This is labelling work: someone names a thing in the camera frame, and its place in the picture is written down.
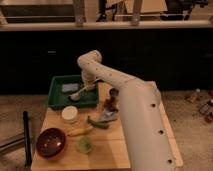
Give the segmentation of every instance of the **wooden board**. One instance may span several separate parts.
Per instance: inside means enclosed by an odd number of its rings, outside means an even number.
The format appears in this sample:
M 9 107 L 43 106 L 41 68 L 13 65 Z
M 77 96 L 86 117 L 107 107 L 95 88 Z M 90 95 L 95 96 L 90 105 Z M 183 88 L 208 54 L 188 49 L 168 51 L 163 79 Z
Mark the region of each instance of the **wooden board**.
M 58 127 L 65 132 L 68 132 L 73 127 L 81 127 L 84 124 L 88 115 L 92 119 L 97 119 L 103 110 L 103 103 L 109 97 L 108 91 L 111 88 L 106 83 L 99 84 L 100 103 L 94 109 L 80 109 L 78 113 L 78 121 L 75 124 L 65 123 L 61 118 L 61 111 L 53 111 L 48 108 L 46 117 L 43 123 L 42 130 L 50 127 Z M 183 161 L 177 147 L 175 137 L 168 117 L 165 113 L 163 104 L 160 105 L 161 116 L 166 128 L 166 132 L 171 144 L 172 152 L 175 157 L 177 167 L 183 165 Z M 107 130 L 95 128 L 89 133 L 93 140 L 94 148 L 89 155 L 78 153 L 75 150 L 75 142 L 78 137 L 68 138 L 68 148 L 66 149 L 60 160 L 50 162 L 34 154 L 32 171 L 38 170 L 93 170 L 93 169 L 126 169 L 130 168 L 126 144 L 123 135 L 123 129 L 120 119 L 111 122 Z

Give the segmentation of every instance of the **wooden bowl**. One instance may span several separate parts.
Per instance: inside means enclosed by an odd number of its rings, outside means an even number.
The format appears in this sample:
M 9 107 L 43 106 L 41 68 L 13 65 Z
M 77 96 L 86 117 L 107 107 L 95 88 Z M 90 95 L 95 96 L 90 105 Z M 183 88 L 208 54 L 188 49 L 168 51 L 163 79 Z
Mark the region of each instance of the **wooden bowl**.
M 58 128 L 44 130 L 37 139 L 36 151 L 46 159 L 56 158 L 61 154 L 67 144 L 65 133 Z

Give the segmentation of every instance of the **small cup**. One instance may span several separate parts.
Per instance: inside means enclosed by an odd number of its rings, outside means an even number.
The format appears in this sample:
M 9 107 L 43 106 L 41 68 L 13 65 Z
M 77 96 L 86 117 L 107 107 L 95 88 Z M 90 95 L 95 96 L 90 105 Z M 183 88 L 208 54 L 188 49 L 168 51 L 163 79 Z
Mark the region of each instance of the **small cup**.
M 78 109 L 75 106 L 67 106 L 62 111 L 62 118 L 67 123 L 74 123 L 77 121 Z

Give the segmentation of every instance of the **green tray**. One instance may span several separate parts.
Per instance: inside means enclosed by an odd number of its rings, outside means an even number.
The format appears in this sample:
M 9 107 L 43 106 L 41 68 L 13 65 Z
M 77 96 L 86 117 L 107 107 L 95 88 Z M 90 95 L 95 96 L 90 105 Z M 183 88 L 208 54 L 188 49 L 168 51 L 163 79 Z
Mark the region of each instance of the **green tray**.
M 48 107 L 54 110 L 63 109 L 66 106 L 76 106 L 77 108 L 96 107 L 99 102 L 98 84 L 92 91 L 83 91 L 81 93 L 81 99 L 76 102 L 72 102 L 68 99 L 68 96 L 72 93 L 63 93 L 62 85 L 68 83 L 82 83 L 80 75 L 66 75 L 55 76 L 52 78 L 51 86 L 48 95 Z

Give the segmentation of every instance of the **banana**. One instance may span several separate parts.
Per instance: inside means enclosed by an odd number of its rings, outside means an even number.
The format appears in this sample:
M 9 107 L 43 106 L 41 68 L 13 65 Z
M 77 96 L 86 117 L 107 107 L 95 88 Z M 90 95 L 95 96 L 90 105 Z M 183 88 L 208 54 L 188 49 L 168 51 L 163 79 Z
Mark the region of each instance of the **banana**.
M 83 135 L 83 134 L 87 134 L 92 129 L 93 129 L 92 125 L 90 125 L 88 127 L 84 127 L 84 128 L 77 128 L 77 129 L 73 129 L 73 130 L 69 131 L 69 133 L 67 135 L 70 136 L 70 137 Z

